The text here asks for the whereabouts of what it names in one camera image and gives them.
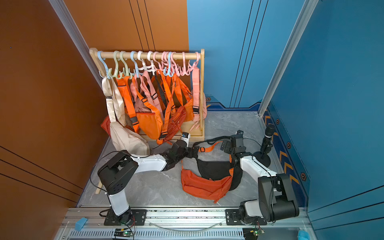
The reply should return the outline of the dark orange sling bag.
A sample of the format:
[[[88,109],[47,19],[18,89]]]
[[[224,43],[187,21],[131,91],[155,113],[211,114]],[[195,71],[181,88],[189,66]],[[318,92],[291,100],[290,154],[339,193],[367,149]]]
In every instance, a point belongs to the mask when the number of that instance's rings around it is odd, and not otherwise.
[[[162,100],[165,101],[164,123],[157,144],[170,141],[175,134],[182,132],[182,124],[194,118],[193,96],[187,85],[177,76],[165,76],[157,71],[161,76],[160,86],[165,91]]]
[[[181,183],[184,192],[205,200],[212,200],[217,203],[223,198],[232,183],[232,177],[225,177],[219,181],[207,180],[198,176],[189,169],[182,168],[181,170]]]

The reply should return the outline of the bright orange sling bag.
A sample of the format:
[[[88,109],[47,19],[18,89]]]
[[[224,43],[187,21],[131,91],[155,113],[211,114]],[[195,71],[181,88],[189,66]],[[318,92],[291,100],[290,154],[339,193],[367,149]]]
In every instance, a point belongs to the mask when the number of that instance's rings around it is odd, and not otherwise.
[[[118,90],[125,104],[125,113],[129,116],[130,123],[136,133],[143,131],[148,138],[157,140],[160,137],[164,123],[163,109],[160,113],[156,108],[148,104],[141,94],[138,94],[139,98],[148,107],[153,109],[154,113],[136,113],[134,107],[135,102],[130,90],[132,79],[129,77],[123,77],[117,80]]]

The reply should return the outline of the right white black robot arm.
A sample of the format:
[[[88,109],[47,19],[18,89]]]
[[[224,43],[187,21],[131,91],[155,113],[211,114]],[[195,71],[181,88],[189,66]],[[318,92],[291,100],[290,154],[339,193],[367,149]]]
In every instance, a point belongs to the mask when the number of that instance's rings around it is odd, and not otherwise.
[[[258,184],[258,198],[240,203],[239,219],[250,225],[262,219],[265,222],[297,217],[299,204],[290,177],[270,170],[246,151],[242,135],[224,140],[221,150],[232,157],[235,170],[248,173]]]

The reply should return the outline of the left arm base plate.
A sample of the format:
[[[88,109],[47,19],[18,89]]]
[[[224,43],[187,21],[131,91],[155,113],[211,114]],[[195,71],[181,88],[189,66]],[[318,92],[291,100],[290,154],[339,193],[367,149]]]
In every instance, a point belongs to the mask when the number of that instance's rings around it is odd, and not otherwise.
[[[104,218],[105,226],[143,226],[145,224],[147,210],[145,209],[129,209],[120,216],[109,208],[99,212],[100,217]]]

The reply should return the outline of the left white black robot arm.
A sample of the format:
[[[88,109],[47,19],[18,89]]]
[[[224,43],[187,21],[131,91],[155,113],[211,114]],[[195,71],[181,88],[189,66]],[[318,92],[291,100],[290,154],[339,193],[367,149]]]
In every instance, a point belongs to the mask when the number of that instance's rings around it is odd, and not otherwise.
[[[125,188],[134,174],[168,171],[184,158],[197,157],[198,151],[199,147],[190,148],[188,141],[177,140],[169,150],[156,155],[139,156],[126,150],[118,152],[98,170],[115,216],[119,217],[130,210]]]

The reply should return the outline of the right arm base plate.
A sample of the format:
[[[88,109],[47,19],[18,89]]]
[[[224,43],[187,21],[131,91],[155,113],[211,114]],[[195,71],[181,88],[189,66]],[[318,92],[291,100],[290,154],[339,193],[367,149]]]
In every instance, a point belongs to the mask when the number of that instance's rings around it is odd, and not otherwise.
[[[227,226],[266,226],[268,223],[263,217],[246,217],[239,209],[225,209]]]

